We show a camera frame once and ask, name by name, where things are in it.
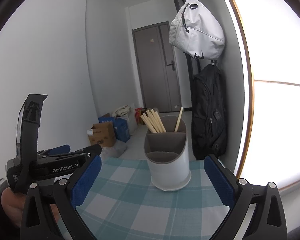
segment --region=door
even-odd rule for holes
[[[179,83],[168,24],[135,30],[134,38],[145,107],[179,111]]]

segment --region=tablecloth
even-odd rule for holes
[[[189,184],[164,192],[145,160],[110,158],[78,213],[98,240],[208,240],[229,211],[204,171],[190,162]],[[61,233],[69,239],[62,221]]]

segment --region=person's hand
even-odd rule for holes
[[[10,218],[12,223],[20,227],[23,206],[25,205],[26,195],[22,193],[13,193],[10,188],[6,188],[1,195],[1,205],[4,212]],[[50,204],[53,216],[58,222],[60,214],[56,205]]]

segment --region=tiled floor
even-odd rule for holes
[[[167,116],[167,115],[175,115],[178,116],[179,113],[164,113],[160,114],[160,116]],[[189,147],[189,160],[194,161],[195,157],[192,152],[192,145],[191,145],[191,112],[184,112],[182,114],[182,119],[186,124],[187,128],[187,136],[188,136],[188,147]],[[127,150],[121,155],[120,158],[122,159],[132,159],[132,160],[145,160],[146,156],[143,149],[143,144],[145,140],[147,132],[147,127],[145,125],[140,125],[138,127],[137,132],[135,135],[131,136],[130,140],[127,142],[128,148]]]

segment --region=black backpack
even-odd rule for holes
[[[226,94],[220,70],[207,65],[194,76],[192,94],[192,148],[197,160],[225,153],[227,145]]]

